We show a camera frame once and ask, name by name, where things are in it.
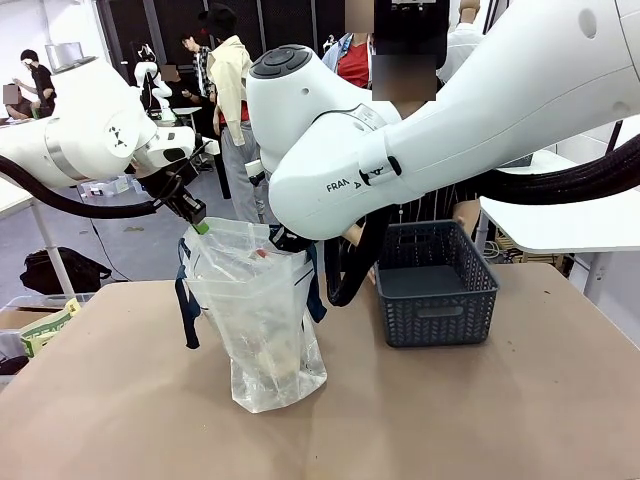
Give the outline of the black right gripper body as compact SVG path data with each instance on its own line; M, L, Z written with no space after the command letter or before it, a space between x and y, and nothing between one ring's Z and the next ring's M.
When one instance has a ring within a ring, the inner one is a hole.
M311 245L309 239L293 233L284 225L272 224L269 226L269 230L270 242L280 251L299 253L306 251Z

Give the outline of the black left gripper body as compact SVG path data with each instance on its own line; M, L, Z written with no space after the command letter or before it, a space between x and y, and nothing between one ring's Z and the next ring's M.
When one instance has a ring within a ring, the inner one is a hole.
M166 206L188 223L200 224L206 217L206 204L187 190L197 176L192 164L172 164L154 173L150 169L137 168L135 177L152 201L137 207L133 216L153 214Z

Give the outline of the person's left hand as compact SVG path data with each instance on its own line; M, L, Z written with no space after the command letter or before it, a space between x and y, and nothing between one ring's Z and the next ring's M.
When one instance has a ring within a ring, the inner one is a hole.
M480 201L467 200L457 203L453 208L453 220L471 237L480 217Z

